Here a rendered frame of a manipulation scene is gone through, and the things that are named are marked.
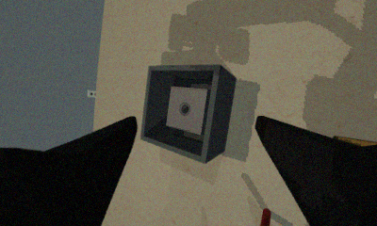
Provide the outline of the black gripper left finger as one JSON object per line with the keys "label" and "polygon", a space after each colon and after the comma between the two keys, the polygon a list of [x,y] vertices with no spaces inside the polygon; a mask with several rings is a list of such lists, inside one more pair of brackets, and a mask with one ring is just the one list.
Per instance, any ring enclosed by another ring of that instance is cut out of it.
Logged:
{"label": "black gripper left finger", "polygon": [[102,226],[137,129],[128,117],[44,152],[0,148],[0,196],[21,198],[41,226]]}

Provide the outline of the dark red peg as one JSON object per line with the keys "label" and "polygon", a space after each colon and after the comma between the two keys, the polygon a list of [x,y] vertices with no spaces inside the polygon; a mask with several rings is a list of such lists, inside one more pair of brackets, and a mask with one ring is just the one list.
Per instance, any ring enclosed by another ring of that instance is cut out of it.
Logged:
{"label": "dark red peg", "polygon": [[261,226],[270,226],[270,209],[268,208],[263,209]]}

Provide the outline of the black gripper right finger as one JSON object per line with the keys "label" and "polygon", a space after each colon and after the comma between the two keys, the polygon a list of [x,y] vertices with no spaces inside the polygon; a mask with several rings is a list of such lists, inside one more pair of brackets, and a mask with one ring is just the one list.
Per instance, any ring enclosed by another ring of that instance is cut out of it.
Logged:
{"label": "black gripper right finger", "polygon": [[377,205],[377,145],[258,116],[255,131],[309,226],[359,226]]}

